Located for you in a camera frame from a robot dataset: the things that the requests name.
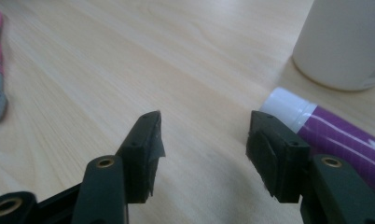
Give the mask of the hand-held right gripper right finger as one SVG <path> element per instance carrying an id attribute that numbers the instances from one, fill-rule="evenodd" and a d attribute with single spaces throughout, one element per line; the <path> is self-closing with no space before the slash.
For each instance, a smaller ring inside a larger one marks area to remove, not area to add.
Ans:
<path id="1" fill-rule="evenodd" d="M 252 111 L 246 156 L 279 203 L 304 224 L 375 224 L 375 192 L 347 161 L 311 147 L 275 116 Z"/>

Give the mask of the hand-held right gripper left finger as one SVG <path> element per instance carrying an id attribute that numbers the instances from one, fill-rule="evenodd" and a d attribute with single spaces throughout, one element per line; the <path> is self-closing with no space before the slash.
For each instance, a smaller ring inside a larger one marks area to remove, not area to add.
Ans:
<path id="1" fill-rule="evenodd" d="M 71 224 L 129 224 L 129 205 L 153 195 L 161 140 L 161 113 L 142 115 L 117 153 L 90 161 L 80 184 Z"/>

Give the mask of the purple toothpaste tube white cap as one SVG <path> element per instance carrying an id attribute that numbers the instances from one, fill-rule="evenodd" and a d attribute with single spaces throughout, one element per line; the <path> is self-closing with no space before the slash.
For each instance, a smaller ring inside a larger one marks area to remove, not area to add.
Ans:
<path id="1" fill-rule="evenodd" d="M 375 136 L 296 94 L 276 88 L 260 110 L 275 116 L 311 147 L 348 161 L 375 190 Z"/>

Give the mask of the white cup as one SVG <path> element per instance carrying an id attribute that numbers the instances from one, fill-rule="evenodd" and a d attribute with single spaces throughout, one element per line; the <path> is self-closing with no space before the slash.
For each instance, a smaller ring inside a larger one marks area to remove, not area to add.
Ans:
<path id="1" fill-rule="evenodd" d="M 314 0 L 292 54 L 297 68 L 332 89 L 375 86 L 375 0 Z"/>

